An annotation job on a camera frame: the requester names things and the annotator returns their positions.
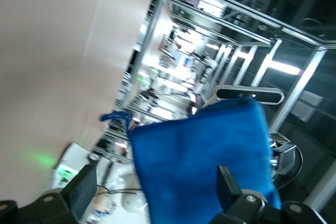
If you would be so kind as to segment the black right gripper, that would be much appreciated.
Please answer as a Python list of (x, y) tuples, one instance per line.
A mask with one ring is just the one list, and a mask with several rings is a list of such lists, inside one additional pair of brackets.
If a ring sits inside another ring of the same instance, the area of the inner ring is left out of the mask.
[(278, 132), (270, 132), (272, 181), (277, 189), (290, 184), (300, 173), (303, 156), (299, 147)]

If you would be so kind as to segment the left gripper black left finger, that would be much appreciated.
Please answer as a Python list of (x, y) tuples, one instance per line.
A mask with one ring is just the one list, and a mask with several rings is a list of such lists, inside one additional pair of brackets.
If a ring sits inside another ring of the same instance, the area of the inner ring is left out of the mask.
[(85, 165), (61, 191), (46, 193), (25, 207), (1, 201), (1, 223), (79, 223), (97, 188), (96, 165)]

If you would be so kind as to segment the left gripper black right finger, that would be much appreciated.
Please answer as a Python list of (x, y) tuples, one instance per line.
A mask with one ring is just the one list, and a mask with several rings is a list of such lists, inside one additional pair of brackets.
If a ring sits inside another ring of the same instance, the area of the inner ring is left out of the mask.
[(226, 166), (217, 167), (216, 192), (222, 212), (211, 223), (325, 223), (309, 206), (286, 201), (281, 209), (252, 193), (244, 193)]

